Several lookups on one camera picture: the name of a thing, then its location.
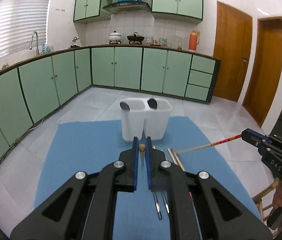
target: countertop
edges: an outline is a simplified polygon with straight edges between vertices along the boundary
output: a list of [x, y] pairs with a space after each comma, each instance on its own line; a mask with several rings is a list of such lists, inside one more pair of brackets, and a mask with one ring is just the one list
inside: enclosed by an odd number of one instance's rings
[[61, 50], [49, 52], [49, 53], [46, 53], [46, 54], [41, 54], [39, 56], [32, 57], [32, 58], [26, 59], [24, 61], [20, 61], [18, 63], [15, 63], [11, 66], [8, 66], [8, 67], [0, 70], [0, 76], [3, 75], [6, 72], [12, 70], [12, 69], [15, 69], [17, 67], [20, 67], [22, 65], [25, 65], [27, 63], [33, 62], [33, 61], [41, 59], [41, 58], [50, 57], [50, 56], [53, 56], [53, 55], [57, 55], [57, 54], [65, 53], [65, 52], [69, 52], [69, 51], [74, 51], [74, 50], [89, 49], [89, 48], [103, 48], [103, 47], [140, 47], [140, 48], [151, 48], [151, 49], [165, 49], [165, 50], [171, 50], [171, 51], [178, 51], [178, 52], [193, 54], [193, 55], [197, 55], [197, 56], [200, 56], [200, 57], [205, 57], [205, 58], [209, 58], [209, 59], [213, 59], [213, 60], [218, 60], [216, 58], [213, 58], [213, 57], [210, 57], [210, 56], [207, 56], [207, 55], [204, 55], [204, 54], [200, 54], [200, 53], [197, 53], [197, 52], [193, 52], [193, 51], [178, 50], [178, 49], [160, 47], [160, 46], [136, 45], [136, 44], [105, 44], [105, 45], [82, 46], [82, 47], [76, 47], [76, 48], [61, 49]]

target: faucet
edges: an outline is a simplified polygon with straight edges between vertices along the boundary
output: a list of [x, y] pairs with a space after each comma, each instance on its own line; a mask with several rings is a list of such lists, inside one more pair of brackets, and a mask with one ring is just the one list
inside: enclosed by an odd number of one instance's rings
[[31, 45], [30, 45], [30, 48], [29, 49], [32, 49], [32, 42], [33, 42], [33, 36], [34, 34], [37, 36], [37, 49], [36, 49], [36, 55], [38, 56], [39, 55], [39, 43], [38, 43], [38, 33], [36, 31], [34, 31], [32, 33], [32, 39], [31, 39]]

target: blue mat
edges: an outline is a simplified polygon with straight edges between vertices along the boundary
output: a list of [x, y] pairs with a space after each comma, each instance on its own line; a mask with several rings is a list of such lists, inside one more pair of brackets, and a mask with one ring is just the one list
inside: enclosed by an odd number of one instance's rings
[[[157, 149], [186, 149], [210, 143], [188, 117], [171, 117], [165, 135], [153, 141]], [[73, 122], [61, 124], [52, 141], [39, 179], [34, 207], [39, 206], [77, 171], [99, 172], [118, 160], [120, 152], [130, 149], [132, 142], [123, 141], [121, 121]], [[188, 172], [209, 172], [255, 216], [257, 208], [245, 188], [215, 148], [181, 154]], [[138, 185], [135, 193], [119, 192], [113, 229], [113, 240], [170, 239], [169, 218], [158, 195], [163, 219], [158, 220], [153, 195], [147, 187], [146, 166], [139, 161]]]

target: window blind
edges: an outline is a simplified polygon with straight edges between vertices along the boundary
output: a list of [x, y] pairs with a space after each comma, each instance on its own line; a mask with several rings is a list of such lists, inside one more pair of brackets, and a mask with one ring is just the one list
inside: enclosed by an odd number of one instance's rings
[[49, 0], [0, 0], [0, 57], [28, 49], [34, 31], [39, 44], [46, 42], [48, 4]]

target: bolt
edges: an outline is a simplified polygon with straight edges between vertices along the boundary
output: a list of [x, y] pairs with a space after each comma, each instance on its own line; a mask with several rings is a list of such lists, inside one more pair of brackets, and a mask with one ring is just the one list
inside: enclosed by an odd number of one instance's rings
[[75, 177], [77, 179], [84, 179], [85, 178], [85, 172], [84, 171], [78, 171], [76, 174], [75, 174]]
[[200, 171], [199, 177], [201, 179], [207, 179], [209, 177], [209, 173], [207, 173], [206, 171]]
[[162, 166], [163, 168], [169, 168], [169, 167], [171, 167], [171, 162], [169, 162], [169, 161], [163, 161], [163, 162], [161, 162], [161, 166]]
[[116, 167], [116, 168], [122, 168], [124, 166], [124, 162], [122, 161], [116, 161], [113, 163], [113, 166]]

